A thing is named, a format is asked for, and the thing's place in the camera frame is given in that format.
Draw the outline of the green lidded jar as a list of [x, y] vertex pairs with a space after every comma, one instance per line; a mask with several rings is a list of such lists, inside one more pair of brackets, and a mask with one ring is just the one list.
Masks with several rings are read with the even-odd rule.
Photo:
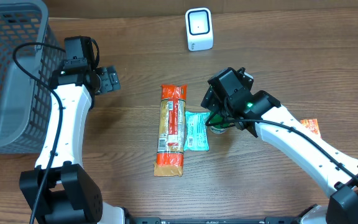
[[[210, 119], [210, 123], [220, 123], [223, 121], [223, 117], [216, 114]], [[218, 124], [215, 126], [210, 126], [209, 129], [214, 134], [223, 134], [227, 131], [228, 128], [231, 128], [233, 126], [232, 123], [226, 123], [226, 124]]]

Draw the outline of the small orange snack packet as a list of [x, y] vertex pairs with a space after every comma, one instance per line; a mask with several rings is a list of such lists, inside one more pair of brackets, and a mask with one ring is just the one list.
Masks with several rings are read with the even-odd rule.
[[302, 119], [300, 123], [312, 133], [321, 138], [321, 133], [319, 130], [318, 120], [317, 119]]

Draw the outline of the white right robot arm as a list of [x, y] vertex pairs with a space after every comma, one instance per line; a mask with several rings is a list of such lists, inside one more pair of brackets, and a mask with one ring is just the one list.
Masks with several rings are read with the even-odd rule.
[[244, 68], [221, 70], [208, 80], [201, 106], [222, 117], [219, 126], [246, 129], [282, 151], [323, 190], [328, 206], [313, 205], [293, 223], [358, 224], [358, 159], [306, 129], [271, 94], [253, 94], [253, 82]]

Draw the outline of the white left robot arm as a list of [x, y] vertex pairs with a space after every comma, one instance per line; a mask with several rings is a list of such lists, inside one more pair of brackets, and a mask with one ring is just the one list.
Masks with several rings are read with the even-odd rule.
[[85, 121], [94, 102], [86, 85], [59, 85], [42, 151], [33, 170], [21, 173], [19, 187], [38, 223], [129, 223], [127, 212], [104, 202], [83, 168]]

